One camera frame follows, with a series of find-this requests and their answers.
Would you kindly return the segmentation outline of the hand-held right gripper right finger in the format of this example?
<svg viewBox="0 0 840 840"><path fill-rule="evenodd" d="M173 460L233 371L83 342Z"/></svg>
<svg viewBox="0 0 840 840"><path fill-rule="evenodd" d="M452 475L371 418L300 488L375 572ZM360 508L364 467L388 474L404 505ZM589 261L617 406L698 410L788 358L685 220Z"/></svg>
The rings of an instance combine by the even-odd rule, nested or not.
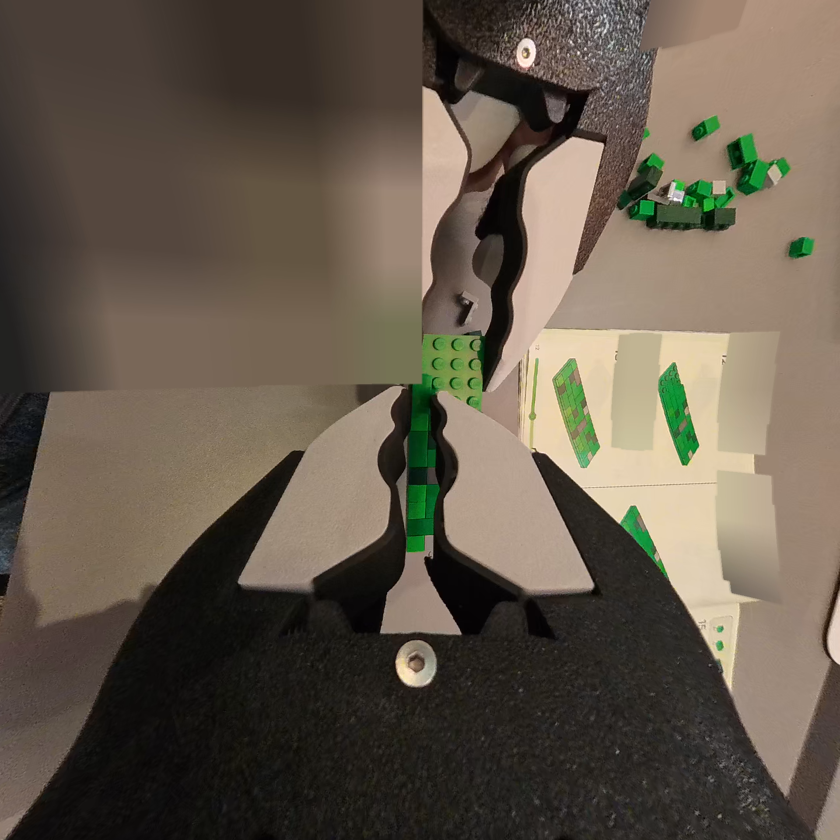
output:
<svg viewBox="0 0 840 840"><path fill-rule="evenodd" d="M430 408L437 594L462 634L553 634L538 600L595 585L531 450L447 392Z"/></svg>

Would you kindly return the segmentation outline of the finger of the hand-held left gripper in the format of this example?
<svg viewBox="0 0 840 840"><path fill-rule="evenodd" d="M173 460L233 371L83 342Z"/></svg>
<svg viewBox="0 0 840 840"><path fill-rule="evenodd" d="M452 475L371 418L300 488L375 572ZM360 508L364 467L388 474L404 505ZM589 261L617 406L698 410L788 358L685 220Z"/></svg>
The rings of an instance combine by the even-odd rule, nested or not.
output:
<svg viewBox="0 0 840 840"><path fill-rule="evenodd" d="M604 144L581 137L517 147L476 229L490 287L485 389L519 364L571 283Z"/></svg>
<svg viewBox="0 0 840 840"><path fill-rule="evenodd" d="M447 104L422 89L422 300L434 282L432 247L441 221L463 194L469 147Z"/></svg>

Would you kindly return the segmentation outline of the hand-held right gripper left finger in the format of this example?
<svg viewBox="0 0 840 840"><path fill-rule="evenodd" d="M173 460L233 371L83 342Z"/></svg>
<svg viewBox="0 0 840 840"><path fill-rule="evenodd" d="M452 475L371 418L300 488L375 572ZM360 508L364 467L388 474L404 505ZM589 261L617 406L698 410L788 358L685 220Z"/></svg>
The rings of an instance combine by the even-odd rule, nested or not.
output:
<svg viewBox="0 0 840 840"><path fill-rule="evenodd" d="M405 566L397 482L410 425L411 394L395 385L322 432L294 468L239 585L337 602L355 631L378 633Z"/></svg>

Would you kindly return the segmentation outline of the pile of small green bricks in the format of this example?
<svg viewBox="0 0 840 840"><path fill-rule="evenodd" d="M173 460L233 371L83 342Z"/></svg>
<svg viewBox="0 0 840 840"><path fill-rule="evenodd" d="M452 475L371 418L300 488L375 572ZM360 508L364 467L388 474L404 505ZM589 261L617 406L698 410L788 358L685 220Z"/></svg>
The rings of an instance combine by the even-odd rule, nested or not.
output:
<svg viewBox="0 0 840 840"><path fill-rule="evenodd" d="M616 210L654 230L723 232L737 221L738 198L768 191L793 171L783 156L763 158L752 133L728 142L724 154L729 178L693 182L666 178L665 160L647 154L617 198Z"/></svg>

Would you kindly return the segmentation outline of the green studded plate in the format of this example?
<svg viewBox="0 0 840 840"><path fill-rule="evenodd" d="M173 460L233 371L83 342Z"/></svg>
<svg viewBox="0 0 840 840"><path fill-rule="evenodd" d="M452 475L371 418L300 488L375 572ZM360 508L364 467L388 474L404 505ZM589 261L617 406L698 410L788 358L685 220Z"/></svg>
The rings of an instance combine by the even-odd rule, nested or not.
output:
<svg viewBox="0 0 840 840"><path fill-rule="evenodd" d="M423 336L422 378L411 387L412 414L407 438L406 551L431 549L438 498L437 446L431 430L431 398L446 392L480 410L482 403L483 339L466 335Z"/></svg>

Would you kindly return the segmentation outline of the building instruction booklet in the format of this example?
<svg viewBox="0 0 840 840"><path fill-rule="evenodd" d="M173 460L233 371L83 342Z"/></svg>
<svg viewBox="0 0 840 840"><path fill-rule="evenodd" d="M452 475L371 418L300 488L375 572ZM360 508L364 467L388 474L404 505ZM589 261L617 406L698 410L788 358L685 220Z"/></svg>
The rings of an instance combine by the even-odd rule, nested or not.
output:
<svg viewBox="0 0 840 840"><path fill-rule="evenodd" d="M730 335L546 329L520 367L519 433L639 541L733 687L740 605L718 546L718 478L754 476L720 450Z"/></svg>

